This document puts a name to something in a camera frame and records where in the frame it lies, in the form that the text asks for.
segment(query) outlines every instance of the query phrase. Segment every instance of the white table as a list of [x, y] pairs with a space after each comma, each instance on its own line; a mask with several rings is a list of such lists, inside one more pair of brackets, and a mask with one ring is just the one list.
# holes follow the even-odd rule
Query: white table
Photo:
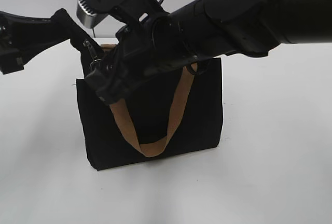
[[332, 223], [331, 68], [331, 44], [224, 57], [218, 148], [97, 172], [59, 44], [0, 75], [0, 223]]

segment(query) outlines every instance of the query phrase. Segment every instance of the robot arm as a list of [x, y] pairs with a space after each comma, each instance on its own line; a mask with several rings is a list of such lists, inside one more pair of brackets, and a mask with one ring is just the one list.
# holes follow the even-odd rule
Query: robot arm
[[[203, 73], [218, 55], [265, 57], [281, 43], [332, 42], [331, 5], [332, 0], [195, 0], [168, 13], [156, 0], [79, 0], [77, 15], [86, 27], [108, 15], [126, 24], [116, 33], [116, 50], [93, 59], [85, 80], [108, 105], [159, 73], [184, 66]], [[192, 63], [198, 63], [197, 72]]]

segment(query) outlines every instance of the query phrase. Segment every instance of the bag strap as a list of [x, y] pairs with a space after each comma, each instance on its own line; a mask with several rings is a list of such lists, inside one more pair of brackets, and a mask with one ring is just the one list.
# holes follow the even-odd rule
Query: bag strap
[[[192, 67], [194, 70], [197, 70], [197, 64], [194, 64]], [[115, 104], [111, 104], [109, 107], [124, 139], [137, 151], [148, 158], [162, 154], [182, 121], [194, 77], [195, 76], [185, 67], [183, 68], [170, 109], [167, 136], [154, 143], [139, 143], [133, 121], [124, 99]]]

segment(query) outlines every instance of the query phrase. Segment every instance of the metal clip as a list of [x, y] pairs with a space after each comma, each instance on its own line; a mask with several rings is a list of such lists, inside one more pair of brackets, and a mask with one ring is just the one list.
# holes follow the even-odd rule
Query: metal clip
[[98, 55], [97, 55], [94, 47], [92, 46], [92, 44], [87, 39], [84, 40], [83, 46], [88, 48], [88, 50], [90, 52], [90, 55], [91, 55], [91, 58], [94, 62], [97, 61], [97, 60], [100, 60], [98, 58]]

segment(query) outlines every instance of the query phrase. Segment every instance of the black fabric bag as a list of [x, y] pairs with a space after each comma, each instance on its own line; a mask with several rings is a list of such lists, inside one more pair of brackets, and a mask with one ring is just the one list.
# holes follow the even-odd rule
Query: black fabric bag
[[[166, 135], [168, 116], [181, 71], [159, 75], [136, 90], [127, 100], [139, 140], [155, 142]], [[196, 76], [180, 126], [165, 151], [147, 158], [123, 138], [110, 108], [84, 80], [77, 80], [78, 107], [86, 139], [86, 151], [97, 170], [166, 158], [214, 148], [223, 124], [220, 59]]]

